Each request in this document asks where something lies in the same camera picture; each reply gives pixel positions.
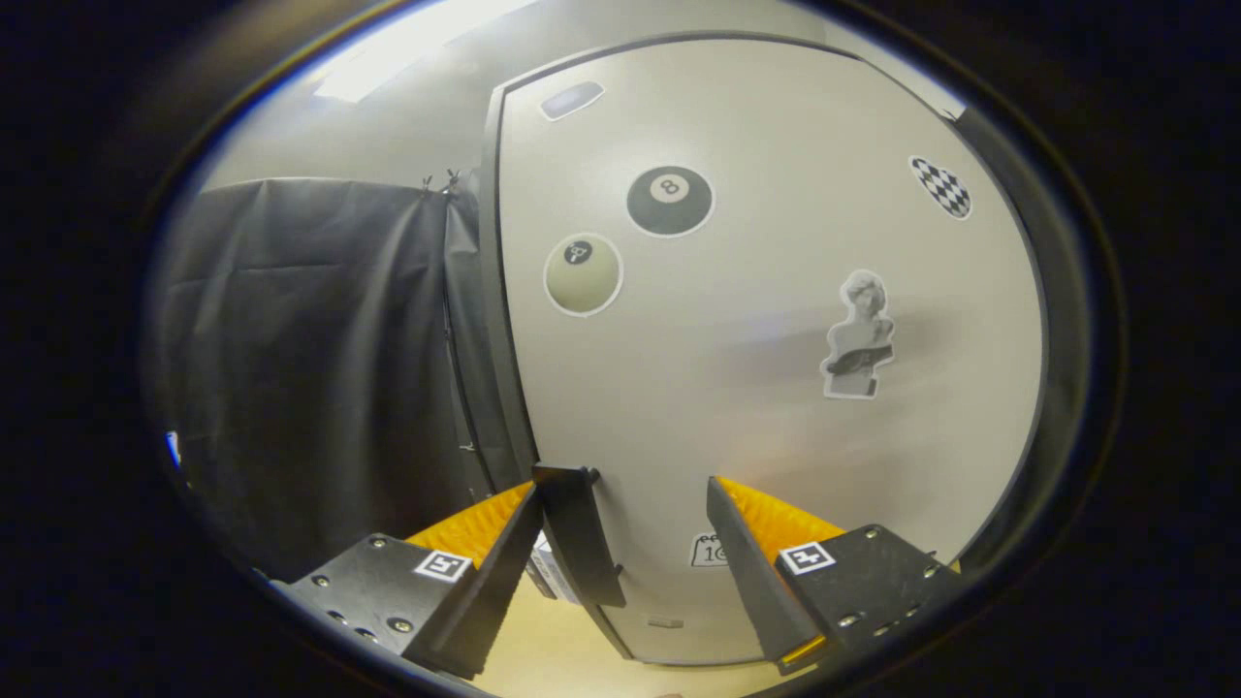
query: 8 ball sticker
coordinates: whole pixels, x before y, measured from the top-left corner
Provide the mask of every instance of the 8 ball sticker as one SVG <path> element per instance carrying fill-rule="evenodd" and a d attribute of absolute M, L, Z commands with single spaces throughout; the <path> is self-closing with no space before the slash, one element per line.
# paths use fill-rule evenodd
<path fill-rule="evenodd" d="M 715 194 L 699 173 L 678 165 L 647 170 L 629 185 L 629 217 L 649 235 L 678 237 L 694 232 L 711 216 Z"/>
<path fill-rule="evenodd" d="M 793 574 L 813 573 L 823 568 L 836 564 L 831 555 L 818 543 L 807 543 L 795 548 L 786 548 L 779 551 L 789 571 Z"/>
<path fill-rule="evenodd" d="M 460 579 L 463 574 L 465 574 L 465 568 L 472 563 L 473 560 L 469 558 L 453 555 L 452 553 L 444 553 L 442 550 L 432 550 L 431 554 L 413 569 L 413 573 L 421 574 L 422 576 L 429 576 L 431 579 L 438 579 L 439 581 L 454 582 Z"/>

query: checkered sticker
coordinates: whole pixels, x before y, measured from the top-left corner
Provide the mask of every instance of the checkered sticker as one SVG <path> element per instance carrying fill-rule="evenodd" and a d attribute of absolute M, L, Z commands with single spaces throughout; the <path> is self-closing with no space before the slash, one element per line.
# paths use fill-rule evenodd
<path fill-rule="evenodd" d="M 973 211 L 969 190 L 956 174 L 932 165 L 925 158 L 910 158 L 910 169 L 918 178 L 936 204 L 957 220 L 965 220 Z"/>
<path fill-rule="evenodd" d="M 452 553 L 444 553 L 442 550 L 433 550 L 417 568 L 413 569 L 413 574 L 421 574 L 423 576 L 429 576 L 431 579 L 438 579 L 439 581 L 453 582 L 465 574 L 465 568 L 473 564 L 469 558 L 463 558 L 460 555 L 453 555 Z"/>
<path fill-rule="evenodd" d="M 786 548 L 779 551 L 779 556 L 784 558 L 784 564 L 788 565 L 789 571 L 793 574 L 813 573 L 814 570 L 822 570 L 836 564 L 831 555 L 828 555 L 828 551 L 818 543 L 805 543 L 795 548 Z"/>

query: sticker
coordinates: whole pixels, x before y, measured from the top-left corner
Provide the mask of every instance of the sticker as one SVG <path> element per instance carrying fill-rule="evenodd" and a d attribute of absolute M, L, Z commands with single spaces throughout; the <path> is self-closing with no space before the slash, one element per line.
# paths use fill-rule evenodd
<path fill-rule="evenodd" d="M 965 220 L 973 211 L 969 190 L 956 174 L 938 165 L 932 165 L 925 158 L 910 158 L 910 169 L 918 178 L 927 194 L 936 204 L 957 220 Z"/>
<path fill-rule="evenodd" d="M 578 109 L 585 109 L 603 97 L 603 86 L 597 82 L 583 82 L 552 94 L 539 106 L 547 120 L 557 122 Z"/>
<path fill-rule="evenodd" d="M 181 451 L 176 447 L 176 432 L 170 431 L 164 435 L 164 438 L 168 441 L 168 450 L 172 453 L 172 462 L 176 463 L 176 467 L 181 467 Z"/>
<path fill-rule="evenodd" d="M 724 544 L 720 537 L 712 533 L 700 533 L 694 537 L 694 548 L 690 551 L 691 568 L 725 568 L 728 565 L 728 556 L 724 554 Z"/>
<path fill-rule="evenodd" d="M 879 389 L 875 369 L 895 358 L 896 323 L 887 317 L 884 279 L 875 272 L 858 270 L 840 287 L 840 299 L 849 307 L 849 317 L 828 330 L 831 355 L 819 364 L 819 373 L 827 379 L 823 396 L 872 400 Z"/>
<path fill-rule="evenodd" d="M 544 291 L 566 315 L 588 318 L 612 304 L 624 283 L 624 262 L 609 240 L 593 232 L 566 237 L 544 265 Z"/>
<path fill-rule="evenodd" d="M 413 569 L 413 574 L 421 574 L 422 576 L 429 576 L 431 579 L 438 579 L 439 581 L 453 582 L 465 574 L 465 568 L 473 564 L 474 560 L 469 558 L 463 558 L 460 555 L 453 555 L 452 553 L 444 553 L 443 550 L 432 550 L 429 555 L 417 568 Z"/>
<path fill-rule="evenodd" d="M 706 178 L 678 165 L 638 175 L 625 197 L 629 219 L 653 237 L 689 235 L 711 217 L 715 193 Z"/>
<path fill-rule="evenodd" d="M 789 571 L 793 574 L 813 573 L 814 570 L 822 570 L 836 564 L 831 559 L 831 555 L 828 555 L 828 551 L 818 543 L 786 548 L 779 551 L 779 556 L 784 558 L 784 564 L 788 565 Z"/>

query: white door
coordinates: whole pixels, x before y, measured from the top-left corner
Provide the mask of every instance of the white door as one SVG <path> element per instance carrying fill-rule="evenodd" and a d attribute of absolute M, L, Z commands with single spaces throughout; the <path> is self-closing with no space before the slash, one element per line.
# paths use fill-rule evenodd
<path fill-rule="evenodd" d="M 591 102 L 566 114 L 575 94 Z M 913 159 L 957 178 L 968 215 Z M 1035 417 L 1037 283 L 1004 196 L 898 84 L 777 42 L 637 48 L 511 92 L 499 173 L 535 441 L 547 463 L 603 476 L 628 599 L 604 612 L 638 659 L 761 656 L 727 569 L 690 565 L 709 476 L 944 561 L 987 522 Z M 841 286 L 859 270 L 882 282 L 872 344 L 890 338 L 894 358 L 825 396 L 828 330 L 849 325 Z M 844 349 L 865 345 L 856 324 Z"/>

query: statue bust sticker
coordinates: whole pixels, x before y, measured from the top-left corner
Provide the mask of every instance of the statue bust sticker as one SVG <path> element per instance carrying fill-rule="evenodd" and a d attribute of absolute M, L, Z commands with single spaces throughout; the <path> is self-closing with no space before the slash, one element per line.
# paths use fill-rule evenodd
<path fill-rule="evenodd" d="M 819 373 L 827 379 L 824 397 L 872 400 L 879 388 L 875 369 L 892 360 L 895 323 L 887 317 L 884 279 L 866 270 L 849 274 L 840 287 L 849 318 L 828 330 L 831 355 Z"/>

